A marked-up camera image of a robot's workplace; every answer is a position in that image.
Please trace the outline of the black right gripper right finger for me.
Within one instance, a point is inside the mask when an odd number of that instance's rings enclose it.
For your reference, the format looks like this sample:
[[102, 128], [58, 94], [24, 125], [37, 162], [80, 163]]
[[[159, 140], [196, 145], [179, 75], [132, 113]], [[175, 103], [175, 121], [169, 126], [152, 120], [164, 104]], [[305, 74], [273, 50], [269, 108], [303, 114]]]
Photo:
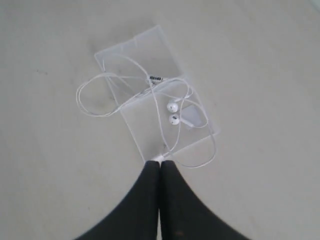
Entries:
[[159, 215], [163, 240], [246, 240], [214, 214], [171, 160], [160, 165]]

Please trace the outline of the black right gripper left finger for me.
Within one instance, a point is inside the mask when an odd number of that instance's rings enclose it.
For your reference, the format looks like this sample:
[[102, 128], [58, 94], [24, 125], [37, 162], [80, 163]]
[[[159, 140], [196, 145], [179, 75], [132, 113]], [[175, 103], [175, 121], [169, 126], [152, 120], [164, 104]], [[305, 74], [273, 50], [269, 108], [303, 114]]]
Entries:
[[155, 240], [158, 234], [160, 164], [147, 161], [121, 202], [78, 240]]

